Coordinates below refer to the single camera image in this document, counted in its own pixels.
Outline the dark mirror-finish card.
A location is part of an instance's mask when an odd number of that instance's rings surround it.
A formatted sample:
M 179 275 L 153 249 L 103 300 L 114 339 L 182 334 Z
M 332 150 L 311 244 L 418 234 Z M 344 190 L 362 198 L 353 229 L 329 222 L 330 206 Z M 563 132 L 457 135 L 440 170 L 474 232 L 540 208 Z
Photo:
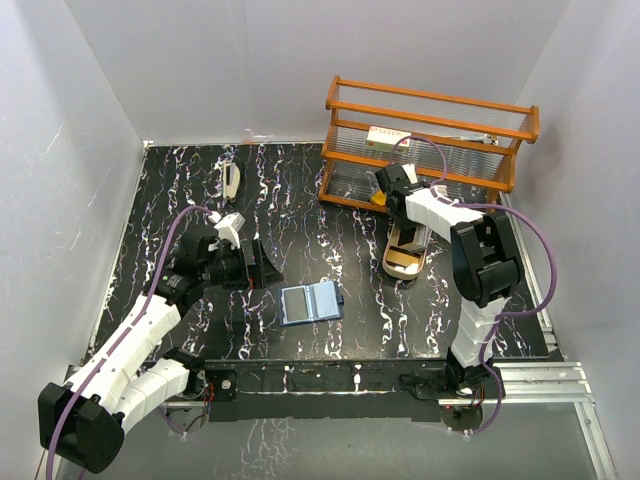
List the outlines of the dark mirror-finish card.
M 305 321 L 309 318 L 306 290 L 296 287 L 283 291 L 284 319 L 287 323 Z

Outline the blue card holder wallet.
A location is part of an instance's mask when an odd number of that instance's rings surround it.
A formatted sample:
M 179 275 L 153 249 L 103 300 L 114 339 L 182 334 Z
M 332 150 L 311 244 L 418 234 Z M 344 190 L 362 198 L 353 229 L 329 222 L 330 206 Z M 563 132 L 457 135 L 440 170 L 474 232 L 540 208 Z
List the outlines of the blue card holder wallet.
M 304 287 L 309 318 L 305 321 L 287 323 L 284 319 L 283 291 Z M 279 293 L 279 320 L 282 327 L 341 320 L 344 317 L 344 297 L 336 281 L 328 280 L 283 288 Z

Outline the stack of silver cards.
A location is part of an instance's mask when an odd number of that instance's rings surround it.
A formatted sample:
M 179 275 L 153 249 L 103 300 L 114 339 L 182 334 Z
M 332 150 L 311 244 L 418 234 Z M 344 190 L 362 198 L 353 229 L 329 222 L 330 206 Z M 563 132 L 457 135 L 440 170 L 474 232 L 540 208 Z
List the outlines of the stack of silver cards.
M 421 254 L 427 247 L 431 230 L 424 225 L 416 225 L 400 230 L 397 246 L 406 252 Z

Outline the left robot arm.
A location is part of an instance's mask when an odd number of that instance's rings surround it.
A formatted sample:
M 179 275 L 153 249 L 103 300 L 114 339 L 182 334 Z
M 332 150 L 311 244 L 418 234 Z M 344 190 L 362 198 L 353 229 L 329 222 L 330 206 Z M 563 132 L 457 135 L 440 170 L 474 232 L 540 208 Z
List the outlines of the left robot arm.
M 98 352 L 64 384 L 48 383 L 39 394 L 39 438 L 48 456 L 104 471 L 145 416 L 175 395 L 204 392 L 207 376 L 197 356 L 174 348 L 154 366 L 143 364 L 205 291 L 264 289 L 281 279 L 259 239 L 184 235 Z

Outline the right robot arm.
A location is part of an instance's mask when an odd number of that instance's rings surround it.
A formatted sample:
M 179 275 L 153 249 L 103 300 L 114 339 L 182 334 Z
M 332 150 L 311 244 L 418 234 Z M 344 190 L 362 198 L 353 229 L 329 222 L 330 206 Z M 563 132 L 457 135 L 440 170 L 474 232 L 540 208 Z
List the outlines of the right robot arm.
M 391 164 L 376 180 L 385 206 L 401 226 L 424 226 L 450 244 L 454 284 L 461 296 L 456 335 L 448 349 L 442 387 L 466 397 L 487 378 L 503 396 L 493 367 L 492 343 L 503 309 L 524 278 L 521 254 L 504 213 L 482 213 L 448 198 L 441 185 L 409 175 L 413 166 Z

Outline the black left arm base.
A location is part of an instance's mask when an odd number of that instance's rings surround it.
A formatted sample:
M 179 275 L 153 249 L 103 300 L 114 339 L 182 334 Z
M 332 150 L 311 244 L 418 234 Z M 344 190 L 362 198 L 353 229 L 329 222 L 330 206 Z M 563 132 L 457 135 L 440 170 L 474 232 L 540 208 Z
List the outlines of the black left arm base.
M 190 373 L 186 390 L 163 405 L 170 427 L 183 436 L 203 427 L 211 420 L 215 406 L 236 399 L 237 379 L 236 372 L 229 369 Z

